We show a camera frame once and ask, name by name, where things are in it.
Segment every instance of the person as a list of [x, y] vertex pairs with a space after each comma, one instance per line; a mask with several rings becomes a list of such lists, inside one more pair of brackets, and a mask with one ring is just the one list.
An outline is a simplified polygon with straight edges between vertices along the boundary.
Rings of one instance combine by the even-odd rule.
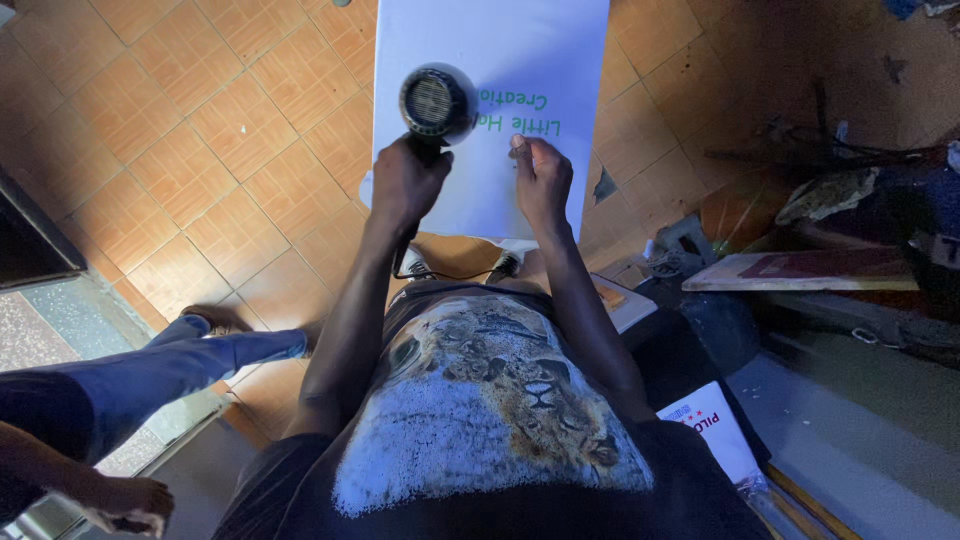
[[410, 282], [385, 315], [392, 252], [453, 162], [385, 148], [297, 412], [214, 538], [769, 538], [701, 436], [646, 403], [566, 221], [569, 160], [511, 145], [552, 298], [510, 264], [493, 283]]
[[166, 485], [93, 465], [162, 406], [245, 365], [308, 355], [316, 333], [243, 329], [227, 310], [191, 306], [139, 351], [0, 373], [0, 528], [56, 491], [107, 529], [162, 532]]

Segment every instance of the jeans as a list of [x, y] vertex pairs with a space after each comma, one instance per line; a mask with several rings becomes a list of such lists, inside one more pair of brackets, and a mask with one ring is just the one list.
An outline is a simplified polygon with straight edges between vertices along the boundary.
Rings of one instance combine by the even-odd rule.
[[208, 333], [203, 317], [185, 315], [139, 351], [35, 368], [70, 377], [90, 399], [94, 429], [87, 463], [106, 457], [162, 406], [245, 365], [302, 356], [307, 345], [300, 330], [204, 338]]

